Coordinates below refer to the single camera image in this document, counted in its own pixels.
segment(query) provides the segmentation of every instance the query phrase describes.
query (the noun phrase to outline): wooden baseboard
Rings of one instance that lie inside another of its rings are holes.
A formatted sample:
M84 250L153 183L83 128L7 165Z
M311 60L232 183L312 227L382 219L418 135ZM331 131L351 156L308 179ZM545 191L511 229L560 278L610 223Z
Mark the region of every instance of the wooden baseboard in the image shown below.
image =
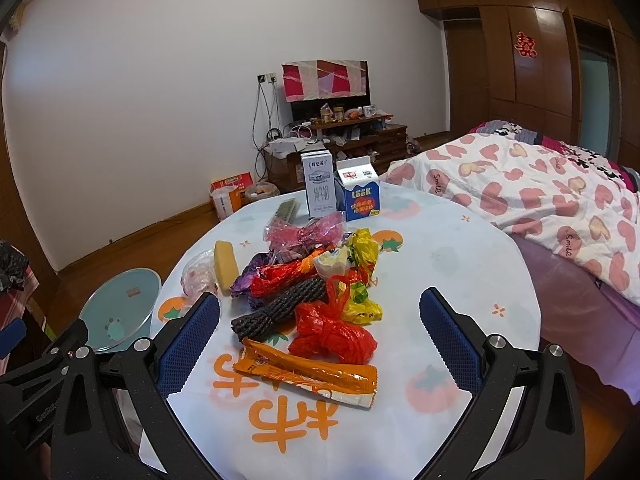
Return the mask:
M183 222L187 222L189 220L193 220L200 215L213 212L215 214L213 204L211 202L207 202L205 204L201 204L196 206L188 211L183 211L182 213L178 213L171 218L167 218L166 220L162 220L156 222L155 224L149 225L136 231L130 235L125 236L124 238L120 238L119 240L114 241L113 243L104 246L93 253L88 254L87 256L83 256L79 260L74 261L72 264L68 264L64 269L60 270L60 276L70 276L75 274L80 269L83 272L93 268L97 264L102 264L105 260L105 257L110 256L111 254L115 254L117 251L120 251L131 244L139 242L140 240L144 240L149 236L152 236L168 227L172 227Z

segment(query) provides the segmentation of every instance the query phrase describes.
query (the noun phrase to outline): metal screw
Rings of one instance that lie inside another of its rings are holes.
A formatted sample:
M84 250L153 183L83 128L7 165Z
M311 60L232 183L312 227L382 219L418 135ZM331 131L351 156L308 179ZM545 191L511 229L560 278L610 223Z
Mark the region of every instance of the metal screw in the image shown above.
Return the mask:
M501 335L492 335L489 338L489 344L494 348L504 348L507 342Z
M89 355L89 349L86 346L81 346L78 350L76 350L76 357L78 359L84 359Z
M135 343L133 343L133 348L135 348L138 352L144 352L151 346L151 341L146 338L138 339Z
M562 347L558 345L551 345L549 347L549 351L551 352L551 355L555 355L556 357L562 357L562 354L564 353Z

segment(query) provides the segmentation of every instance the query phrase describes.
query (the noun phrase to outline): pink heart bedsheet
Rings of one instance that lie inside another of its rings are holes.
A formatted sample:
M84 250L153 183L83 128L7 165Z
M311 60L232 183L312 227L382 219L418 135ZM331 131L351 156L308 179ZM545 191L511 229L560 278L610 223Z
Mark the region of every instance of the pink heart bedsheet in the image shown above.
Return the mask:
M385 178L466 206L640 304L639 197L597 171L542 146L469 134L394 162Z

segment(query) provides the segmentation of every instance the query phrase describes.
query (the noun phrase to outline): orange box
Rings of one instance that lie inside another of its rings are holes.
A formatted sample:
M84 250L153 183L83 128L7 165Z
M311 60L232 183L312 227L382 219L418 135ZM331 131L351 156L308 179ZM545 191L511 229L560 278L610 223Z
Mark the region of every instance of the orange box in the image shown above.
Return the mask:
M234 212L240 209L243 205L246 205L248 202L244 197L245 190L254 183L254 180L251 178L251 173L242 173L236 176L230 176L229 178L224 178L223 180L217 180L211 183L209 188L210 192L214 189L219 189L220 187L226 186L235 186L238 189L230 193L231 203L234 209Z

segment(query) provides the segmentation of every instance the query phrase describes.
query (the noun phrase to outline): red plastic bag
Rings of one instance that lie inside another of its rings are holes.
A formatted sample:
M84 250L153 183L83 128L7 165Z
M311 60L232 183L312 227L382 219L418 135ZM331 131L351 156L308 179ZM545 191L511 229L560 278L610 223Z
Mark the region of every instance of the red plastic bag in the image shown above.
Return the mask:
M336 297L337 283L347 285ZM333 276L326 282L329 304L322 301L300 303L296 307L298 336L289 353L298 357L333 354L341 363L361 365L371 359L378 343L363 327L341 321L340 314L350 296L347 276Z
M297 260L290 264L258 267L257 274L251 282L251 295L263 298L278 294L297 282L314 277L317 272L313 259L327 250L328 248L318 249L303 260Z

